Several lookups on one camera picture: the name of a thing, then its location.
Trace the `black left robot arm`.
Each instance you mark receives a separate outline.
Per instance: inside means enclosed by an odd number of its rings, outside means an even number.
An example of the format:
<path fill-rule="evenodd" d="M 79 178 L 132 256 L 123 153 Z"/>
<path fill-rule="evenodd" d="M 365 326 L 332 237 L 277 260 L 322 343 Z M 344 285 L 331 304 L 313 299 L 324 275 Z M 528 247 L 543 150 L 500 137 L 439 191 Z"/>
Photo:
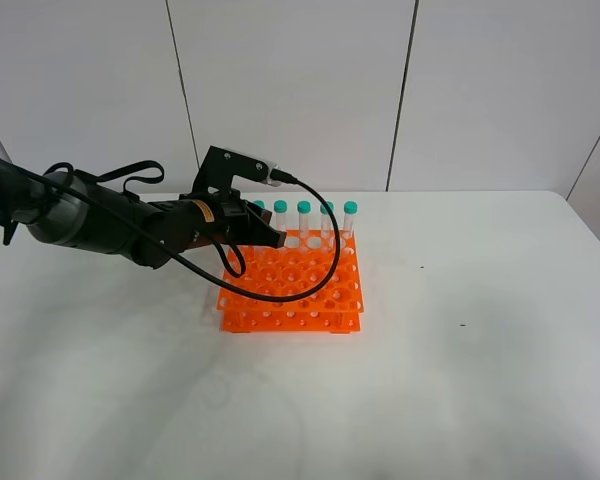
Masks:
<path fill-rule="evenodd" d="M 242 198 L 234 178 L 267 183 L 272 165 L 230 150 L 208 149 L 192 190 L 176 200 L 145 202 L 129 189 L 120 192 L 107 182 L 123 179 L 155 184 L 141 171 L 157 162 L 136 162 L 96 176 L 61 162 L 40 180 L 0 159 L 0 226 L 9 244 L 24 225 L 46 244 L 120 255 L 157 269 L 173 253 L 212 245 L 281 248 L 286 236 L 274 229 L 272 214 Z"/>

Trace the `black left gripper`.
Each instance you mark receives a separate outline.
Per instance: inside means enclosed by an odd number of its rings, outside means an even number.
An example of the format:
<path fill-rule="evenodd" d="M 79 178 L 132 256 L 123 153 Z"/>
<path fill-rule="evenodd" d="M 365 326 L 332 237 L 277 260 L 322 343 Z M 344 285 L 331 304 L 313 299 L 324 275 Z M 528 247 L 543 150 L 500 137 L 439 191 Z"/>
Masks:
<path fill-rule="evenodd" d="M 287 234 L 271 226 L 272 212 L 240 196 L 222 201 L 217 194 L 181 194 L 177 207 L 177 246 L 184 250 L 211 245 L 280 249 Z"/>

